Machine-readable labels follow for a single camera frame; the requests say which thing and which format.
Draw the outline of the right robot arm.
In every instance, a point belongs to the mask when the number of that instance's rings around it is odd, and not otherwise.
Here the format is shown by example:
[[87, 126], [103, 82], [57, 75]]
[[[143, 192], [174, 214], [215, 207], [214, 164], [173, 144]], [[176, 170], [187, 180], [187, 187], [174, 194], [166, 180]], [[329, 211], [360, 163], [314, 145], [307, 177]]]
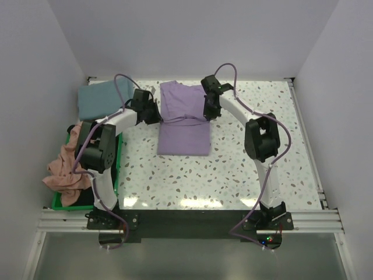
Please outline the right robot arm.
[[274, 114], [253, 111], [235, 94], [234, 86], [221, 84], [214, 75], [201, 80], [205, 91], [203, 116], [208, 121], [221, 117], [221, 110], [231, 113], [245, 126], [244, 149], [254, 161], [260, 184], [256, 206], [244, 219], [257, 226], [273, 229], [286, 214], [286, 205], [280, 193], [276, 159], [280, 148], [278, 121]]

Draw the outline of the purple t-shirt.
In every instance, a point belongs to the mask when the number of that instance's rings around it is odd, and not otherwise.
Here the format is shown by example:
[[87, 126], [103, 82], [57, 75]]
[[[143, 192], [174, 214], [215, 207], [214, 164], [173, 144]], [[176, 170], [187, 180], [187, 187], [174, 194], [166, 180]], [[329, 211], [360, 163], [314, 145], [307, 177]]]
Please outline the purple t-shirt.
[[203, 115], [205, 92], [201, 85], [177, 81], [160, 84], [159, 155], [207, 156], [210, 153], [210, 123]]

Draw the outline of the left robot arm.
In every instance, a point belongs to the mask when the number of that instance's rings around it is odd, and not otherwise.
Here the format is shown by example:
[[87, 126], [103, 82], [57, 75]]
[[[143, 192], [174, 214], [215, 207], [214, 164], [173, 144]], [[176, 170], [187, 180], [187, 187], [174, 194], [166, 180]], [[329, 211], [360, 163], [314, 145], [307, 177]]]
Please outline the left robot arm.
[[116, 164], [117, 136], [140, 123], [162, 121], [153, 94], [135, 89], [133, 98], [116, 112], [93, 121], [84, 121], [75, 149], [73, 174], [89, 177], [94, 195], [94, 207], [103, 211], [100, 222], [108, 229], [116, 228], [121, 215], [114, 208], [118, 202], [111, 169]]

